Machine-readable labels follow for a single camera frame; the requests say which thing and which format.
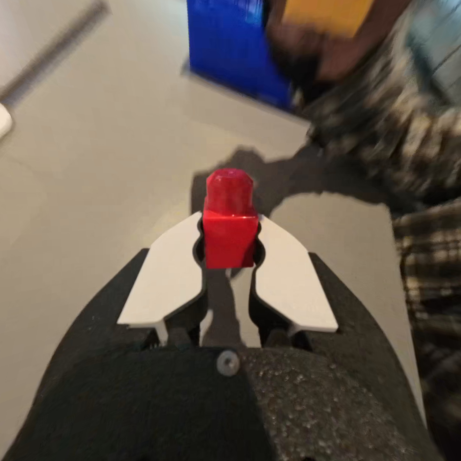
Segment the blue plastic bin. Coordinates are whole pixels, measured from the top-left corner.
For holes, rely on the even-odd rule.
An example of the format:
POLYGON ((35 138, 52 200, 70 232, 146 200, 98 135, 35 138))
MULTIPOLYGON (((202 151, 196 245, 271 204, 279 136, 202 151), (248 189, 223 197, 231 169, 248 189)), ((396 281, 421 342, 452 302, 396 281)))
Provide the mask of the blue plastic bin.
POLYGON ((271 106, 290 110, 289 81, 276 68, 261 0, 188 0, 189 67, 271 106))

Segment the yellow two-stud block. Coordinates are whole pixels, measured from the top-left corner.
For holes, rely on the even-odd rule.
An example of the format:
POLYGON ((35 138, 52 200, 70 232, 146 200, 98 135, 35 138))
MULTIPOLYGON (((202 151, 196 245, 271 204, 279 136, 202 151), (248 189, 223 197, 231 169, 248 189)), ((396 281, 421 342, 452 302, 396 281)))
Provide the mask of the yellow two-stud block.
POLYGON ((351 38, 364 23, 373 3, 373 0, 287 0, 282 22, 351 38))

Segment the person's right forearm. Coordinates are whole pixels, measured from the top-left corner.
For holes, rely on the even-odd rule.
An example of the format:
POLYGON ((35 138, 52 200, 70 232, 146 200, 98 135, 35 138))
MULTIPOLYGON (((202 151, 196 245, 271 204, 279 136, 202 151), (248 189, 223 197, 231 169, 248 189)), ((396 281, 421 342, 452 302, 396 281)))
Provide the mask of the person's right forearm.
POLYGON ((399 34, 301 114, 327 155, 349 158, 396 194, 430 205, 460 197, 460 105, 423 89, 399 34))

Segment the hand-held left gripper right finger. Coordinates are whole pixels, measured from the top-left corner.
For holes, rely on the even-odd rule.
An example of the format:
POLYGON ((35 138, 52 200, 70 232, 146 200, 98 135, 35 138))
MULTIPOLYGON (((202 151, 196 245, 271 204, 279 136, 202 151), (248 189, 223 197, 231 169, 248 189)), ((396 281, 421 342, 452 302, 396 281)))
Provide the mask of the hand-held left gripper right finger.
POLYGON ((274 329, 336 333, 338 322, 308 250, 268 217, 259 216, 249 315, 266 339, 274 329))

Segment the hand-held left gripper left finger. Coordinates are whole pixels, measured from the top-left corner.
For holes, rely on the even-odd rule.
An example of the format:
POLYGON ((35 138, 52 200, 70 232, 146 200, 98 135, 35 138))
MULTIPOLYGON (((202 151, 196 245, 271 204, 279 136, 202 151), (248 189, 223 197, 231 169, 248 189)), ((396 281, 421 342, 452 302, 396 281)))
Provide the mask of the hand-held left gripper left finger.
POLYGON ((168 341, 167 320, 185 309, 204 289, 194 248, 201 238, 201 212, 161 234, 150 246, 118 317, 118 325, 154 329, 161 345, 168 341))

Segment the white stand with base plate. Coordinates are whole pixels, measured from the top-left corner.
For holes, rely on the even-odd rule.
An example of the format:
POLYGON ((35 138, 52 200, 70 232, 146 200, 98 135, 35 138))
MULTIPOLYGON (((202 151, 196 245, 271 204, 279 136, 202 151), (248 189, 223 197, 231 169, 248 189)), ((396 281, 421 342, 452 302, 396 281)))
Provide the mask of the white stand with base plate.
POLYGON ((0 140, 12 130, 13 119, 9 110, 3 104, 0 104, 0 140))

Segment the person's plaid shirt torso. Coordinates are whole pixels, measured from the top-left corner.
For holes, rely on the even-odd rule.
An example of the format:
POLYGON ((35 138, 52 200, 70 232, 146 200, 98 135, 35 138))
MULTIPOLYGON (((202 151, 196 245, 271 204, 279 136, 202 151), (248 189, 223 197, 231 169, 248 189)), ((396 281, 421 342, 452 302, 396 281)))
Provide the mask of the person's plaid shirt torso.
POLYGON ((461 459, 460 198, 393 221, 429 431, 461 459))

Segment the red single-stud block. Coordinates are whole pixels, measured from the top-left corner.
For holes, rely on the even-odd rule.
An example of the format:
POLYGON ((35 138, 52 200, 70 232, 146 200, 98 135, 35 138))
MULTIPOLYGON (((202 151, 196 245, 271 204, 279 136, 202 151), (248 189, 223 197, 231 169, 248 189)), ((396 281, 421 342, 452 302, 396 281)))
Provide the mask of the red single-stud block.
POLYGON ((244 170, 219 169, 206 179, 202 226, 207 269, 253 266, 259 216, 244 170))

